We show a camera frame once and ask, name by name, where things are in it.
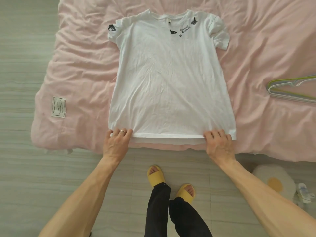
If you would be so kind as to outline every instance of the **hand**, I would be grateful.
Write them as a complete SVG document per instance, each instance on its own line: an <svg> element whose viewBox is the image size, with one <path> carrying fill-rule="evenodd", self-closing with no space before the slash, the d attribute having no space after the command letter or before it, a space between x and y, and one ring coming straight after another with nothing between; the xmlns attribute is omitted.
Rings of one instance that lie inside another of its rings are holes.
<svg viewBox="0 0 316 237"><path fill-rule="evenodd" d="M224 130L205 131L206 152L217 164L222 165L231 160L235 160L235 153L231 135L226 135Z"/></svg>
<svg viewBox="0 0 316 237"><path fill-rule="evenodd" d="M118 128L115 131L108 130L104 140L102 159L105 159L106 162L119 164L128 151L128 143L132 134L132 129L128 131L125 128L121 131Z"/></svg>

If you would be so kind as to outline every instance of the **black patch on sleeve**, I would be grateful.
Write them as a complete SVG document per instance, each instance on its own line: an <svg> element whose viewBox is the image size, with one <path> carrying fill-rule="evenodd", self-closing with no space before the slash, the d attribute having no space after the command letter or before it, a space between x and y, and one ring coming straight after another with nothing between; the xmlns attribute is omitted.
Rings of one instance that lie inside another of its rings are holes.
<svg viewBox="0 0 316 237"><path fill-rule="evenodd" d="M116 31L116 29L115 29L113 24L109 25L109 31Z"/></svg>

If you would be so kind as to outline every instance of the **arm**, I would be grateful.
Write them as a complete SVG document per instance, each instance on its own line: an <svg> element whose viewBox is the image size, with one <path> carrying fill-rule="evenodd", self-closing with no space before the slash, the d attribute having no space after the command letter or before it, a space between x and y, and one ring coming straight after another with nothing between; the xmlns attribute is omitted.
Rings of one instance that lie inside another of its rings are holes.
<svg viewBox="0 0 316 237"><path fill-rule="evenodd" d="M285 199L236 161L230 135L223 130L207 131L207 153L231 178L258 220L271 237L312 237L316 220Z"/></svg>
<svg viewBox="0 0 316 237"><path fill-rule="evenodd" d="M119 129L107 132L103 158L81 186L62 204L39 237L89 236L110 179L128 150L133 131L123 131L125 135Z"/></svg>

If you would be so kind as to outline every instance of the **yellow slipper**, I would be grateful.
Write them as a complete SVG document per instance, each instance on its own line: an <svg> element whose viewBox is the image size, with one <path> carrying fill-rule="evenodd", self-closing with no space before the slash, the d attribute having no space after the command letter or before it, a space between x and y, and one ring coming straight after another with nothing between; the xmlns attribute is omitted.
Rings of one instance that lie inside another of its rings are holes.
<svg viewBox="0 0 316 237"><path fill-rule="evenodd" d="M147 171L148 180L149 180L149 183L151 184L152 187L154 187L155 185L158 185L162 182L166 182L165 178L163 176L163 172L159 166L156 166L158 171L156 171L155 173L152 173L150 175L150 170L153 166L149 167L149 169Z"/></svg>
<svg viewBox="0 0 316 237"><path fill-rule="evenodd" d="M194 195L193 197L184 189L186 186L192 186L191 184L184 184L180 187L176 197L181 197L182 199L184 199L184 201L188 202L189 204L192 203L193 199L195 198L195 189L194 187L192 186L193 188L193 191L194 191Z"/></svg>

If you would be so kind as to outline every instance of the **fabric label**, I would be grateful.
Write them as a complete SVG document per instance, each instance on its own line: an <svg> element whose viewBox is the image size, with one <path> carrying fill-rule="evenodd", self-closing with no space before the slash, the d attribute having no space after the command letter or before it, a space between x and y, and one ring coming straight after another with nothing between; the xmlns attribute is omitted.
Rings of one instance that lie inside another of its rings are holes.
<svg viewBox="0 0 316 237"><path fill-rule="evenodd" d="M53 97L52 116L65 118L66 115L66 99Z"/></svg>

